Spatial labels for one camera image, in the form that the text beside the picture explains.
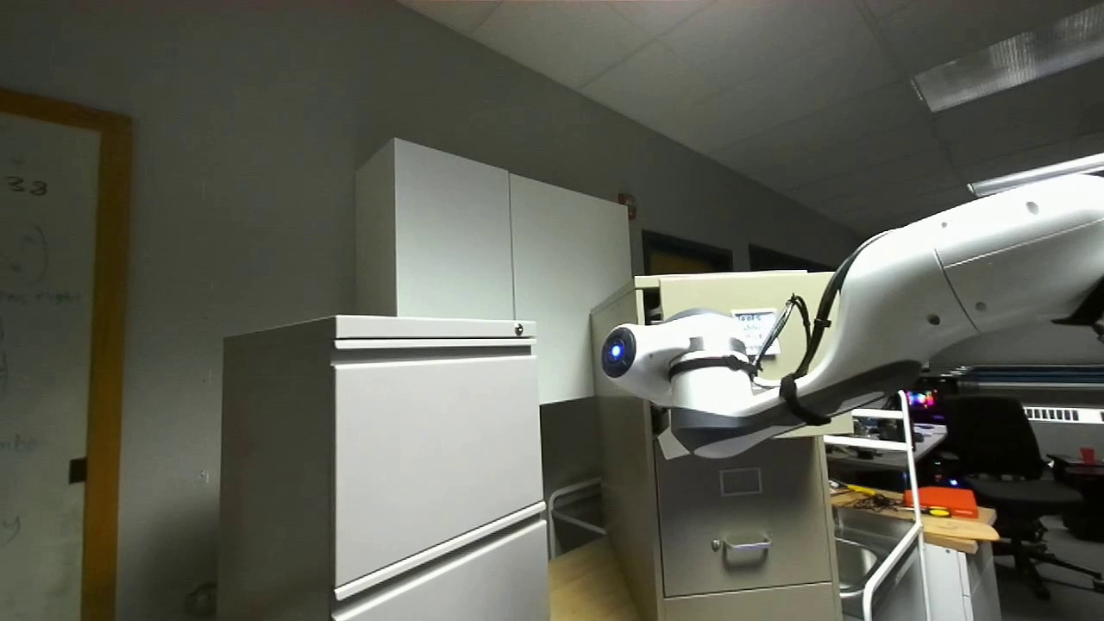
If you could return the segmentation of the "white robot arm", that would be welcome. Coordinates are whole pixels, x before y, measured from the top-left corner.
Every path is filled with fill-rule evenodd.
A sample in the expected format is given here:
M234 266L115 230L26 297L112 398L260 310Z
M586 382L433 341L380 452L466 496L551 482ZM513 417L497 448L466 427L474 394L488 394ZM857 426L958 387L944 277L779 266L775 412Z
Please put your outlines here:
M755 387L734 313L685 310L605 336L602 372L656 409L748 435L827 426L900 387L933 356L1019 323L1093 323L1104 279L1104 181L1061 177L889 229L827 279L803 359Z

